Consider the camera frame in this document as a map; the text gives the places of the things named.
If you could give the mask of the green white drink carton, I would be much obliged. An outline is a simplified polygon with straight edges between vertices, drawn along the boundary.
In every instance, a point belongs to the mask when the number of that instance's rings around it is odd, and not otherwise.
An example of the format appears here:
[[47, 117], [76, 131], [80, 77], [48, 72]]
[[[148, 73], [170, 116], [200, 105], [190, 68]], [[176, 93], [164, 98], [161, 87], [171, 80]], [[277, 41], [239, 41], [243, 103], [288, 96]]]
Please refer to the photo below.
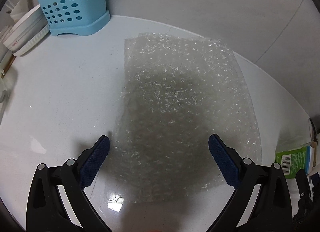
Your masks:
[[297, 149], [276, 152], [275, 162], [281, 166], [286, 179], [294, 179], [301, 169], [309, 175], [315, 166], [316, 148], [317, 144], [310, 142]]

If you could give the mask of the bubble wrap sheet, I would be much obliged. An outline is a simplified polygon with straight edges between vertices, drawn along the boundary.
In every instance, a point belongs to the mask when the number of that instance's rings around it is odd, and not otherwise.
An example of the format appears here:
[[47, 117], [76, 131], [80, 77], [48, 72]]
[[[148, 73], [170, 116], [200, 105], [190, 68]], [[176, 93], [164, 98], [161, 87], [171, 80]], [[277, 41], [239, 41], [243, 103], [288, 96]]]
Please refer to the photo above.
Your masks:
[[261, 163], [252, 99], [221, 40], [139, 34], [125, 40], [124, 75], [107, 174], [125, 201], [169, 201], [219, 186], [208, 148], [214, 133]]

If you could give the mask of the clear food container green lid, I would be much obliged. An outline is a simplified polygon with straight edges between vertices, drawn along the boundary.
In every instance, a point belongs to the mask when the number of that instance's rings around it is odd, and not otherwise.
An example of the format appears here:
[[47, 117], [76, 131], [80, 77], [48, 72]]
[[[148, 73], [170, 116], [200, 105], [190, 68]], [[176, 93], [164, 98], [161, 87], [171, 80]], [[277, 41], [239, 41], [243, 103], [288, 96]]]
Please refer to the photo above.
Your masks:
[[18, 72], [14, 67], [11, 67], [4, 76], [1, 75], [1, 104], [9, 100], [16, 85], [17, 78]]

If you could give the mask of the white bowl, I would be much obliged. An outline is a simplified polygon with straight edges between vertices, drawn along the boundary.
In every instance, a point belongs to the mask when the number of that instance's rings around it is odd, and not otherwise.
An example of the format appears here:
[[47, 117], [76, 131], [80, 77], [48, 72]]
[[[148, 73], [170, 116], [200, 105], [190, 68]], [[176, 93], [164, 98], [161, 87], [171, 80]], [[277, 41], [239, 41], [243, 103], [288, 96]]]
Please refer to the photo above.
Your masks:
[[5, 36], [3, 44], [12, 52], [18, 51], [48, 24], [38, 4], [25, 14]]

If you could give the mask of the stacked white plates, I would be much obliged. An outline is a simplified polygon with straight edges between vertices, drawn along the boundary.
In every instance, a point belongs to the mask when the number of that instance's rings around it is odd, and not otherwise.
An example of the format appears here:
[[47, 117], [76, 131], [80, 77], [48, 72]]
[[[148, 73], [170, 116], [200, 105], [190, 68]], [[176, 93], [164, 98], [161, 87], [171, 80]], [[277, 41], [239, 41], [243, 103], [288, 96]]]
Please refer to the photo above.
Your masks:
[[40, 43], [40, 41], [49, 33], [50, 26], [47, 24], [43, 27], [34, 37], [32, 37], [22, 48], [13, 53], [14, 56], [23, 56], [25, 53], [28, 53], [31, 49], [33, 49], [36, 45]]

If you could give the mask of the blue utensil holder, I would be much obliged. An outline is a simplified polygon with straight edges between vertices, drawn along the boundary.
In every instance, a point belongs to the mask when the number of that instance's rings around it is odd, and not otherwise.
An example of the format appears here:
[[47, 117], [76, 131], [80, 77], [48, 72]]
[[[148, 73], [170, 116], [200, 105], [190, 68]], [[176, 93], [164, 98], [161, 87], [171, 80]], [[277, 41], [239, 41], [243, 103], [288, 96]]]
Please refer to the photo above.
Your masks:
[[111, 19], [106, 0], [38, 0], [53, 36], [92, 35]]

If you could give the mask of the white cup with straws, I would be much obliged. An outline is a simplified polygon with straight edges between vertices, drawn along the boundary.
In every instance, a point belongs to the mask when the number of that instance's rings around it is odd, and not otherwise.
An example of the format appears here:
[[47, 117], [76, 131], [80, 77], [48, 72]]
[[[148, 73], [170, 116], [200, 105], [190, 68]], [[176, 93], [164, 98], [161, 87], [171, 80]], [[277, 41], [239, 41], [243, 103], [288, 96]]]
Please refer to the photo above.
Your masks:
[[9, 15], [14, 23], [17, 23], [33, 8], [33, 2], [32, 0], [19, 0], [16, 5], [13, 5], [10, 0], [7, 0], [5, 6], [9, 8]]

